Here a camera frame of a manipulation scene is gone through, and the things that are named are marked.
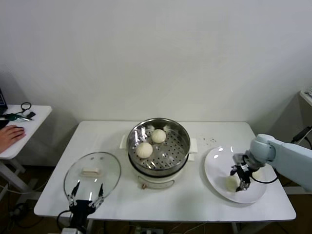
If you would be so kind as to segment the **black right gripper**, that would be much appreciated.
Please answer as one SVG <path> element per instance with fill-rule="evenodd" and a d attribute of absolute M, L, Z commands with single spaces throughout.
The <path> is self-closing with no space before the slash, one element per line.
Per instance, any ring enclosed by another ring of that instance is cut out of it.
<path fill-rule="evenodd" d="M 238 174 L 240 178 L 240 183 L 239 186 L 236 188 L 236 192 L 239 191 L 245 191 L 249 188 L 250 186 L 250 174 L 251 171 L 249 170 L 249 167 L 246 163 L 239 163 L 239 165 L 234 165 L 232 166 L 232 169 L 230 171 L 230 176 L 234 176 L 235 174 Z"/>

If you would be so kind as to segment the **bare person hand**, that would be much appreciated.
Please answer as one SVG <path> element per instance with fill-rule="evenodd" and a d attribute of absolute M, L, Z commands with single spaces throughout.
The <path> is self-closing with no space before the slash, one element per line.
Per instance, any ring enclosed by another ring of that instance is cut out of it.
<path fill-rule="evenodd" d="M 25 137 L 25 129 L 16 125 L 5 126 L 0 130 L 0 153 Z"/>

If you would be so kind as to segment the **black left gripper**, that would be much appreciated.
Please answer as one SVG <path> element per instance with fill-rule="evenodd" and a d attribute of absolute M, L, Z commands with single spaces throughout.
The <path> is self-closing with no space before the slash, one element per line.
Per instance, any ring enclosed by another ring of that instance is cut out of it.
<path fill-rule="evenodd" d="M 82 228 L 86 224 L 88 215 L 93 214 L 96 211 L 95 207 L 99 207 L 104 202 L 103 184 L 101 184 L 97 198 L 94 201 L 89 200 L 77 200 L 76 194 L 80 185 L 80 181 L 77 182 L 71 193 L 67 195 L 69 202 L 69 210 L 73 214 L 70 221 L 71 228 Z"/>

